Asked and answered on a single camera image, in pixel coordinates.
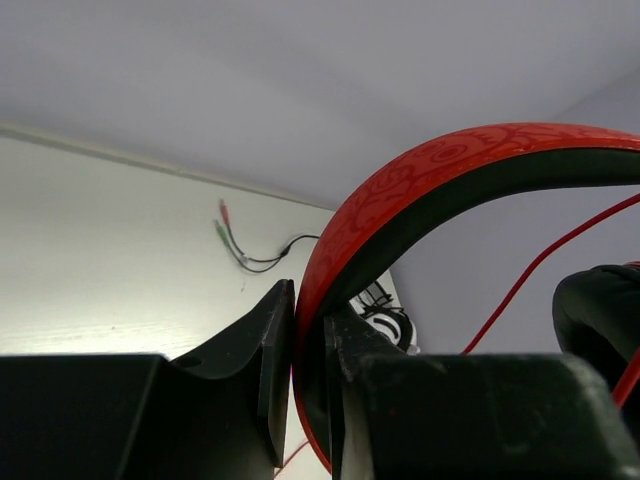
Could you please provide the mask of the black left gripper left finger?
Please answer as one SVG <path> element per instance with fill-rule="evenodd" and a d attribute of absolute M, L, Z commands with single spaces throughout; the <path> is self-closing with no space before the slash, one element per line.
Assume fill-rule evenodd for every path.
<path fill-rule="evenodd" d="M 158 354 L 5 356 L 5 479 L 269 479 L 284 457 L 294 286 Z"/>

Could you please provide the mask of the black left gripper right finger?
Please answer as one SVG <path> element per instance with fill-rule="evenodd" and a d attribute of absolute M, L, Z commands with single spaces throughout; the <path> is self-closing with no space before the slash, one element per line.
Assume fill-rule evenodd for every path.
<path fill-rule="evenodd" d="M 350 311 L 324 320 L 336 479 L 635 479 L 603 379 L 566 355 L 408 355 Z"/>

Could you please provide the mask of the red black headphones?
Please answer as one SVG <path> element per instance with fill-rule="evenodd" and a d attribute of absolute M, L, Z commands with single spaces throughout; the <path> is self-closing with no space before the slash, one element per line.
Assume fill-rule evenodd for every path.
<path fill-rule="evenodd" d="M 485 202 L 558 188 L 633 185 L 639 137 L 603 127 L 516 122 L 452 132 L 403 153 L 336 211 L 306 267 L 296 306 L 293 386 L 314 453 L 330 463 L 315 354 L 323 317 L 376 280 L 418 240 Z"/>

